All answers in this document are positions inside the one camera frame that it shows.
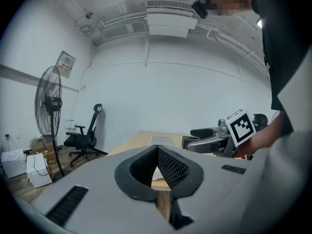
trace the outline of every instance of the white ceiling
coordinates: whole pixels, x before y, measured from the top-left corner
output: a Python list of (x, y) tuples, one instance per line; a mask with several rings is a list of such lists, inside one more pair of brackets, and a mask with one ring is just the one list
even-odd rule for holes
[[(57, 0), (58, 4), (73, 18), (73, 23), (79, 27), (96, 44), (139, 32), (148, 31), (144, 22), (146, 17), (147, 0)], [(193, 3), (195, 0), (176, 0)], [(93, 12), (92, 20), (83, 20), (85, 13)], [(214, 29), (209, 38), (214, 40), (231, 40), (231, 47), (237, 48), (242, 55), (255, 62), (264, 73), (267, 68), (263, 62), (262, 31), (256, 24), (259, 15), (253, 11), (238, 13), (233, 16), (211, 16), (201, 19), (196, 13), (193, 17), (198, 19), (202, 26)], [(193, 34), (204, 37), (207, 30), (196, 27)]]

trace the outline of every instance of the person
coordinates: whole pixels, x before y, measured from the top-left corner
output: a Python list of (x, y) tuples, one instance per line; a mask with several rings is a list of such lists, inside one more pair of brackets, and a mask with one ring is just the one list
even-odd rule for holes
[(295, 0), (206, 0), (206, 6), (220, 16), (248, 10), (260, 15), (264, 62), (270, 66), (271, 109), (279, 110), (280, 114), (268, 127), (241, 144), (235, 153), (235, 157), (252, 155), (293, 131), (277, 95), (299, 67), (311, 42), (304, 36), (300, 24), (302, 19), (298, 12), (304, 9), (304, 5)]

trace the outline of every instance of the ceiling light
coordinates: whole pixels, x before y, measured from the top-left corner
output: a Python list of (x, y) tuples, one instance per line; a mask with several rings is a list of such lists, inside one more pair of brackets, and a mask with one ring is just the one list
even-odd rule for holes
[(260, 19), (257, 21), (257, 24), (258, 24), (258, 26), (262, 29), (262, 22), (261, 22)]

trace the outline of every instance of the air conditioner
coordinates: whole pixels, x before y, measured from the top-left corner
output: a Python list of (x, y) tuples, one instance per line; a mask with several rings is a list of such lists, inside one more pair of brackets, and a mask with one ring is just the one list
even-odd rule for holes
[(150, 35), (187, 37), (195, 29), (197, 19), (190, 3), (172, 0), (149, 0), (146, 3)]

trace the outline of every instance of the fan stand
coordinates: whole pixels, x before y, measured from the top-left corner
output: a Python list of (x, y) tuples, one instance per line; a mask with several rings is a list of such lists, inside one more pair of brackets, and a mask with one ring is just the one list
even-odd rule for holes
[(60, 165), (59, 156), (58, 156), (58, 152), (57, 152), (57, 146), (55, 144), (53, 112), (49, 112), (49, 115), (50, 115), (50, 122), (51, 122), (51, 137), (53, 140), (52, 144), (53, 144), (53, 149), (54, 149), (54, 153), (55, 153), (55, 159), (57, 161), (58, 168), (59, 168), (59, 172), (55, 173), (55, 175), (52, 178), (52, 181), (56, 182), (56, 181), (60, 180), (61, 178), (63, 178), (65, 175), (69, 174), (71, 171), (68, 171), (68, 170), (63, 171), (63, 169)]

